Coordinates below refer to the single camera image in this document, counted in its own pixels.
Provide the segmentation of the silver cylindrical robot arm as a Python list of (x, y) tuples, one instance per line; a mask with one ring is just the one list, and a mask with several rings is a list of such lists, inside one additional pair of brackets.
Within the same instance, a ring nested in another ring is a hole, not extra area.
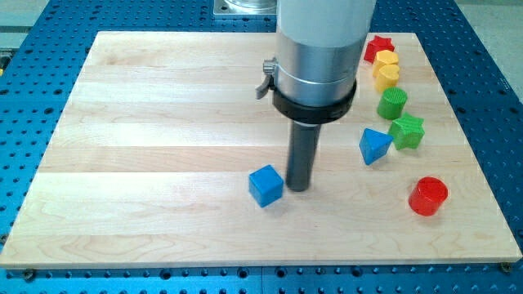
[(275, 55), (256, 89), (286, 117), (310, 125), (346, 114), (375, 0), (279, 0)]

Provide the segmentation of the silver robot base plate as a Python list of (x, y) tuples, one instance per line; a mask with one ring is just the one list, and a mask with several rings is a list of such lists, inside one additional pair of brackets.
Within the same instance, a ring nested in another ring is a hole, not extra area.
[(219, 16), (274, 15), (276, 0), (214, 0), (213, 14)]

